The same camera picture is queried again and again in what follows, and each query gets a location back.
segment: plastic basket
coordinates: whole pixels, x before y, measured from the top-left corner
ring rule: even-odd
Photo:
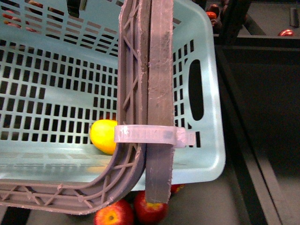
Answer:
[[[0,0],[1,13],[14,11],[21,22],[13,22],[22,27],[8,26],[4,22],[11,20],[1,17],[0,199],[13,206],[21,205],[18,197],[8,197],[17,191],[46,194],[47,185],[60,184],[72,188],[53,196],[67,196],[76,185],[95,183],[112,157],[91,144],[89,128],[117,113],[123,1],[89,0],[80,18],[68,15],[65,1],[40,0],[43,8],[26,2]],[[225,164],[211,23],[190,0],[176,0],[173,24],[175,125],[195,131],[197,144],[175,151],[172,183],[210,181]],[[144,183],[142,176],[133,190],[144,189]],[[75,196],[82,203],[82,193]],[[96,208],[86,203],[89,210],[51,209],[40,200],[32,198],[28,207],[75,214]]]

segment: plastic strap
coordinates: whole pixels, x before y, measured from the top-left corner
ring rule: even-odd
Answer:
[[[184,127],[156,125],[117,125],[114,129],[116,143],[160,143],[172,144],[175,148],[194,145],[195,132]]]

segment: dark surface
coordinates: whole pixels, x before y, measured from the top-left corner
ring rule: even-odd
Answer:
[[[8,207],[1,225],[26,225],[30,210]]]

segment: yellow lemon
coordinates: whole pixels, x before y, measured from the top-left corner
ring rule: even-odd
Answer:
[[[97,120],[90,128],[90,140],[101,151],[112,155],[116,143],[114,138],[114,127],[117,125],[115,120]]]

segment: black metal frame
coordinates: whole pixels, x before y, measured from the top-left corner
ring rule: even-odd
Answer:
[[[249,130],[254,130],[254,125],[250,122],[250,115],[245,108],[241,91],[235,82],[223,48],[239,47],[216,46],[216,58],[226,148],[234,150],[229,154],[249,219],[252,224],[295,225],[296,221],[288,208],[288,202],[280,190],[268,158],[263,150],[256,148],[257,145],[251,139]],[[264,49],[280,50],[275,47]]]

